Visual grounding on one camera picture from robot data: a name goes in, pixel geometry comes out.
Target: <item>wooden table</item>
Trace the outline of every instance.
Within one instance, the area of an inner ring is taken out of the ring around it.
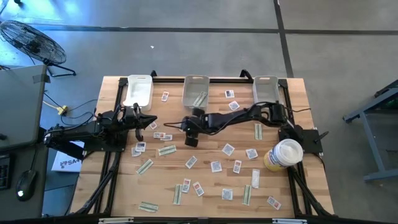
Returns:
[[[99,93],[97,113],[113,110],[120,77],[104,77]],[[301,78],[287,79],[289,94],[294,110],[309,107],[304,80]],[[247,217],[247,218],[277,218],[294,217],[289,180],[286,170],[271,172],[263,163],[265,153],[278,143],[277,128],[262,126],[262,141],[254,139],[254,122],[228,126],[215,136],[199,135],[199,145],[196,148],[184,145],[185,133],[162,124],[178,122],[191,111],[182,106],[183,83],[154,83],[152,108],[145,114],[157,115],[158,128],[148,127],[142,131],[147,143],[146,152],[139,157],[131,156],[131,148],[136,145],[134,130],[130,131],[126,151],[122,153],[118,180],[114,195],[113,217]],[[122,102],[126,96],[124,88]],[[234,90],[235,98],[225,98],[225,90]],[[162,102],[163,91],[170,93],[167,102]],[[241,108],[253,104],[252,84],[210,84],[209,105],[207,113],[229,113],[228,103],[236,100]],[[313,127],[310,111],[294,113],[295,122],[304,129]],[[173,134],[173,141],[160,141],[153,138],[154,132]],[[235,147],[228,157],[221,152],[226,143]],[[175,144],[177,152],[159,157],[157,150],[164,146]],[[259,157],[249,160],[245,149],[255,148]],[[192,169],[187,169],[185,163],[192,156],[198,161]],[[84,160],[78,178],[71,212],[81,208],[97,187],[103,165],[103,152],[93,153]],[[154,165],[144,174],[138,175],[136,170],[148,159]],[[234,161],[241,160],[240,174],[233,170]],[[210,162],[220,161],[223,171],[211,173]],[[325,172],[319,158],[306,154],[303,159],[307,185],[324,208],[333,213]],[[252,189],[250,206],[242,204],[244,186],[251,184],[252,169],[260,169],[260,188]],[[187,194],[182,195],[182,204],[173,205],[176,184],[182,184],[183,179],[191,179],[191,184],[199,181],[205,194],[198,197],[192,186]],[[301,191],[298,188],[298,199],[303,209]],[[222,189],[233,189],[233,200],[222,200]],[[105,189],[103,207],[106,203],[108,190]],[[268,196],[273,196],[282,207],[276,210],[267,202]],[[141,202],[156,203],[159,211],[149,213],[139,210]]]

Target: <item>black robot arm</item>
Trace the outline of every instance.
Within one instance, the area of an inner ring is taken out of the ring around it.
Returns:
[[[118,119],[119,113],[123,114],[121,119]],[[137,140],[142,141],[141,129],[156,119],[156,116],[142,114],[137,103],[132,108],[119,105],[115,111],[99,113],[95,121],[70,128],[57,124],[45,133],[44,143],[77,159],[84,158],[83,151],[120,152],[126,146],[130,129],[135,129]],[[84,149],[70,142],[76,140],[85,143]]]
[[[259,121],[270,127],[281,127],[286,123],[285,108],[280,103],[258,102],[250,108],[234,111],[227,114],[208,113],[201,109],[194,108],[193,116],[186,116],[182,119],[181,127],[171,126],[172,123],[165,123],[165,126],[180,128],[185,131],[185,144],[196,147],[198,135],[215,135],[229,125],[239,124],[246,121]]]

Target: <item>yellow connector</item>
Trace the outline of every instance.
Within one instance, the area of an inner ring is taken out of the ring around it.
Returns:
[[[63,105],[62,107],[57,107],[58,115],[63,115],[67,112],[68,107]]]

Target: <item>fan stand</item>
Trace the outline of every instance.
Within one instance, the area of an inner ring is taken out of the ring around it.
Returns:
[[[49,71],[51,77],[62,77],[62,76],[69,76],[69,75],[75,76],[75,75],[76,75],[76,72],[75,72],[74,70],[69,69],[69,68],[65,68],[65,67],[60,66],[60,65],[55,65],[54,63],[50,62],[50,61],[47,60],[47,59],[44,59],[43,63],[47,66],[47,70]],[[64,70],[70,71],[71,73],[61,74],[61,75],[54,75],[54,74],[51,72],[49,66],[55,66],[55,67],[58,67],[58,68],[62,68],[62,69],[64,69]]]

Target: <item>keyboard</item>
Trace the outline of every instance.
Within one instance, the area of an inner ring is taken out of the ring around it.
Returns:
[[[10,188],[10,163],[11,158],[9,154],[0,155],[0,190]]]

